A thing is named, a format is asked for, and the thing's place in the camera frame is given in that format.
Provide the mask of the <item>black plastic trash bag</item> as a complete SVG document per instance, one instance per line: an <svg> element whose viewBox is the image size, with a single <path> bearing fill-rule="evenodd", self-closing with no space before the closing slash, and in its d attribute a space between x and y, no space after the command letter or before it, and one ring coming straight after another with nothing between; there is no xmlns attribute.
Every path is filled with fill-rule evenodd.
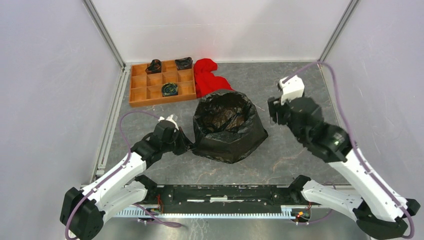
<svg viewBox="0 0 424 240"><path fill-rule="evenodd" d="M268 137L256 106L242 92L220 89L199 99L193 115L192 153L234 164Z"/></svg>

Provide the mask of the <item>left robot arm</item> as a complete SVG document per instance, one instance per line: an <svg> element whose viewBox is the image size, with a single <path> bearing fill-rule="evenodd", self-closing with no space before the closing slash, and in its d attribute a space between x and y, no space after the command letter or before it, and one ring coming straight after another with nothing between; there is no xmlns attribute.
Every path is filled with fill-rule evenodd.
<svg viewBox="0 0 424 240"><path fill-rule="evenodd" d="M60 222L65 238L91 240L103 225L126 207L143 201L153 203L157 190L137 181L136 176L159 161L163 154L187 152L183 135L172 116L160 117L153 132L135 143L111 170L83 188L70 188L64 195Z"/></svg>

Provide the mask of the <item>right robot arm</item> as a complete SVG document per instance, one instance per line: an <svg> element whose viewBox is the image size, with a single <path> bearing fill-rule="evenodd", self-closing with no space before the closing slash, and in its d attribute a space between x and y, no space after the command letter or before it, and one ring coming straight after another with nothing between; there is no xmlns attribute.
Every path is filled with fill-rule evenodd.
<svg viewBox="0 0 424 240"><path fill-rule="evenodd" d="M321 107L312 98L271 97L267 105L274 123L287 126L304 148L339 172L356 190L356 194L348 194L300 175L289 186L293 203L308 201L339 212L376 240L414 236L412 217L420 204L397 194L368 164L349 134L325 122Z"/></svg>

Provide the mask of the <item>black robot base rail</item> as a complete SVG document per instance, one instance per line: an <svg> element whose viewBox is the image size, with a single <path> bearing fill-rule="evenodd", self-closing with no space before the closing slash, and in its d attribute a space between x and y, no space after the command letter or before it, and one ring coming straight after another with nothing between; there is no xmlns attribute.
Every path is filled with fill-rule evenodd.
<svg viewBox="0 0 424 240"><path fill-rule="evenodd" d="M308 206L301 193L284 185L158 185L145 175L137 182L147 189L142 206L160 213L277 213L281 206Z"/></svg>

